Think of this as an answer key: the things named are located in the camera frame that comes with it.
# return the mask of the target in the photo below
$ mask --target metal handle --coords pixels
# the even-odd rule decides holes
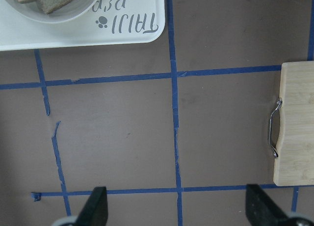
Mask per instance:
[[[273,116],[274,116],[275,112],[279,111],[279,108],[281,108],[281,105],[283,104],[283,100],[281,98],[278,98],[276,104],[277,105],[276,105],[275,109],[272,111],[272,113],[270,114],[270,117],[269,117],[268,143],[269,143],[269,145],[273,151],[275,158],[278,158],[278,152],[276,149],[276,145],[271,140],[271,132],[272,132],[272,125],[273,125]]]

